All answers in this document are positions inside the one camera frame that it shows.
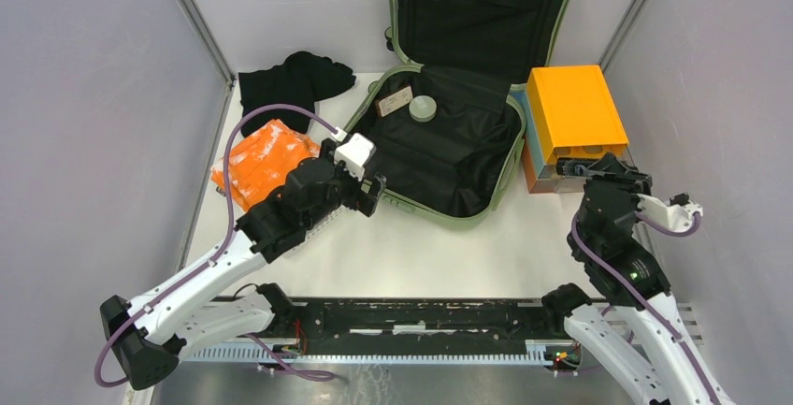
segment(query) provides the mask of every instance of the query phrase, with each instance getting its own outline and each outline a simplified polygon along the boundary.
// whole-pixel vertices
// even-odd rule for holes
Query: white table
[[[353,89],[319,103],[319,114],[343,126],[380,75],[358,74]],[[216,158],[242,113],[238,84],[231,101]],[[309,135],[320,142],[329,133],[313,123]],[[225,199],[215,187],[210,181],[204,193],[188,263],[223,238]],[[575,282],[601,297],[565,241],[580,202],[580,194],[530,195],[519,169],[498,210],[473,230],[445,229],[387,204],[371,218],[345,210],[296,252],[225,293],[248,282],[277,282],[291,297],[533,298]]]

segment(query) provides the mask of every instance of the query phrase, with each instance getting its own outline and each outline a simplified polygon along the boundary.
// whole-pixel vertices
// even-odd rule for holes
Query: folded black clothing
[[[242,116],[270,104],[292,104],[311,112],[314,103],[342,94],[355,85],[353,70],[330,58],[299,51],[282,65],[269,70],[239,73]],[[280,119],[290,129],[305,134],[310,119],[290,110],[262,113],[242,126],[247,137],[273,119]]]

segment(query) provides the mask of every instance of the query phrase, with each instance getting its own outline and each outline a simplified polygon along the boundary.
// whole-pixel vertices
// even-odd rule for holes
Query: folded orange shirt
[[[319,145],[310,138],[286,127],[281,120],[271,120],[231,149],[231,197],[248,211],[284,185],[286,175],[300,161],[319,153]],[[211,179],[223,187],[223,159],[212,166]]]

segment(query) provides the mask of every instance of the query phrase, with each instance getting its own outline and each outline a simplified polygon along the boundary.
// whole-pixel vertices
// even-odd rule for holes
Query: stack of boxes
[[[560,157],[626,155],[627,135],[599,65],[534,68],[526,94],[517,96],[526,110],[522,158],[530,193],[583,190],[583,178],[556,174]]]

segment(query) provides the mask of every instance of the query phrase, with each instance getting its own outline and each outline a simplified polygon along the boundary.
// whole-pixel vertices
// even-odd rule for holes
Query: suitcase
[[[384,202],[453,228],[497,207],[524,147],[514,96],[548,63],[567,1],[390,0],[387,46],[404,65],[369,85],[345,126],[374,142],[369,163],[387,179]],[[435,99],[433,119],[414,120],[408,106],[378,114],[407,86]]]

